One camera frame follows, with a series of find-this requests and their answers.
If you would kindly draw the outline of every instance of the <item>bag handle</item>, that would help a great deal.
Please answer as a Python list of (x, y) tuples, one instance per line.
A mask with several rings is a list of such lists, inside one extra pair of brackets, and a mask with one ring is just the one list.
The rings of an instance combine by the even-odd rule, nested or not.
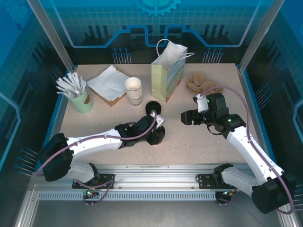
[[(157, 50), (158, 57), (160, 57), (159, 50), (158, 50), (158, 45), (159, 45), (159, 43), (160, 43), (161, 41), (163, 41), (163, 40), (167, 40), (167, 41), (170, 42), (169, 39), (160, 39), (160, 40), (157, 42), (156, 50)], [(195, 53), (183, 53), (183, 54), (181, 54), (181, 56), (182, 56), (182, 55), (185, 55), (185, 56), (178, 58), (177, 60), (175, 60), (175, 62), (178, 61), (178, 60), (180, 60), (180, 59), (188, 58), (188, 57), (190, 57), (190, 56), (193, 56), (194, 54), (195, 54)]]

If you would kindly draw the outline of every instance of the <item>white napkin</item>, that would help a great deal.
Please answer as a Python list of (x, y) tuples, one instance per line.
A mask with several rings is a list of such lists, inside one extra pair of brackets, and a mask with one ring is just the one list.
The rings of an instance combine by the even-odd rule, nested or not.
[(124, 83), (128, 78), (129, 76), (119, 72), (111, 65), (87, 84), (107, 101), (113, 101), (126, 92)]

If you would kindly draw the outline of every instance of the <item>gear logo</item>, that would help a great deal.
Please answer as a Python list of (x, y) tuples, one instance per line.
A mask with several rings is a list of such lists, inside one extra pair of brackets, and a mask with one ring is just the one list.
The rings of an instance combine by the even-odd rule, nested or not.
[(134, 3), (142, 13), (157, 17), (159, 14), (164, 16), (165, 13), (170, 13), (171, 9), (176, 9), (176, 5), (180, 4), (181, 0), (135, 0)]
[(18, 23), (27, 16), (27, 2), (25, 0), (0, 0), (1, 6), (5, 6), (11, 17)]

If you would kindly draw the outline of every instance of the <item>table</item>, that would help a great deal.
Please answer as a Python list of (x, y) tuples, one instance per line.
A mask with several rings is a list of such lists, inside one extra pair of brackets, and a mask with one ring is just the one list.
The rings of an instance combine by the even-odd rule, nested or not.
[[(78, 75), (90, 80), (110, 65), (79, 65)], [(184, 77), (167, 103), (151, 96), (151, 66), (149, 64), (114, 65), (117, 70), (142, 81), (143, 102), (132, 106), (127, 96), (113, 107), (108, 106), (95, 93), (90, 91), (93, 109), (87, 114), (78, 113), (71, 103), (67, 104), (61, 132), (65, 137), (81, 137), (101, 133), (115, 126), (136, 122), (145, 116), (145, 105), (156, 100), (162, 106), (161, 116), (165, 118), (166, 135), (163, 142), (150, 146), (147, 142), (137, 143), (130, 148), (108, 150), (83, 157), (82, 161), (96, 165), (149, 165), (149, 164), (220, 164), (245, 163), (239, 152), (223, 136), (214, 136), (205, 125), (186, 126), (180, 114), (197, 109), (192, 96), (185, 88), (186, 79), (193, 72), (201, 72), (209, 79), (236, 89), (244, 96), (235, 64), (186, 64)], [(224, 97), (230, 113), (237, 113), (246, 121), (246, 111), (241, 100), (231, 91), (225, 90)], [(257, 139), (251, 122), (251, 133)]]

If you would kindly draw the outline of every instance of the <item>stack of paper cups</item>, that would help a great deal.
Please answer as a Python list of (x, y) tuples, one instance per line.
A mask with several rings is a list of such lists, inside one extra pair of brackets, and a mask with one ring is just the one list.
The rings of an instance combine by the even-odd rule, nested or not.
[(137, 77), (128, 78), (125, 83), (126, 93), (132, 105), (140, 105), (142, 102), (142, 84)]

